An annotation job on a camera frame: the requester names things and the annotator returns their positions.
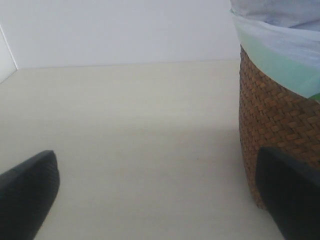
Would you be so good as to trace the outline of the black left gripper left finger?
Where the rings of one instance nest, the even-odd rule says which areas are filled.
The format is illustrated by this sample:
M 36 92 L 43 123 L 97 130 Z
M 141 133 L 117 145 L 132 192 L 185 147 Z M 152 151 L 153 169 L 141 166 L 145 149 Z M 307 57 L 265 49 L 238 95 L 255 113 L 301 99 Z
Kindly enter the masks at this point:
M 0 175 L 0 238 L 33 240 L 60 188 L 54 151 L 45 150 Z

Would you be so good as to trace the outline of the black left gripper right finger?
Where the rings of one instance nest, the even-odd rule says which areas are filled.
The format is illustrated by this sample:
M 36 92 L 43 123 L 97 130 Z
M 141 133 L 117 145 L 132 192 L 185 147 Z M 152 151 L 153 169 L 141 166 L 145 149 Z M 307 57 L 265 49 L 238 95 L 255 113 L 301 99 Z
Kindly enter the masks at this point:
M 257 154 L 255 183 L 286 240 L 320 238 L 320 172 L 273 147 Z

